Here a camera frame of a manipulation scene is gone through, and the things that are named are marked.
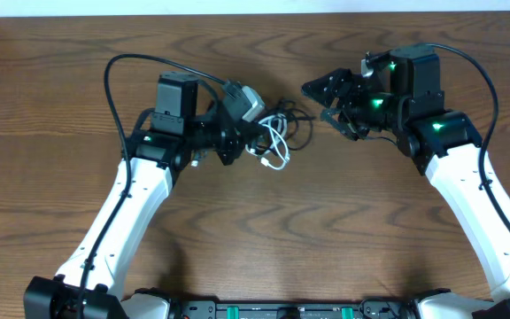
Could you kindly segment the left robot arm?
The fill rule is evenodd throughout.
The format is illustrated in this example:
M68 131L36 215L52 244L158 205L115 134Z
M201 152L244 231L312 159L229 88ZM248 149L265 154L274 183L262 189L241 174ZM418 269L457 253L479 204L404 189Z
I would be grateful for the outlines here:
M198 115L203 84L190 73L159 77L156 104L139 115L123 143L114 184L88 233L52 279L36 276L29 283L23 297L27 318L180 316L178 304L153 289L123 297L137 248L189 163L214 151L230 165L263 133L256 119L265 104L254 89L224 82L224 96Z

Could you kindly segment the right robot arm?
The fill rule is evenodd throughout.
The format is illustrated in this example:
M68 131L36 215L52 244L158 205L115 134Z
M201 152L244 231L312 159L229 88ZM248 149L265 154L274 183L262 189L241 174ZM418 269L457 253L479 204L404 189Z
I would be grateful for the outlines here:
M510 318L510 198L481 134L448 109L436 43L368 54L358 73L338 68L301 90L321 119L352 140L391 139L453 211L483 268L491 296L436 289L402 302L392 318Z

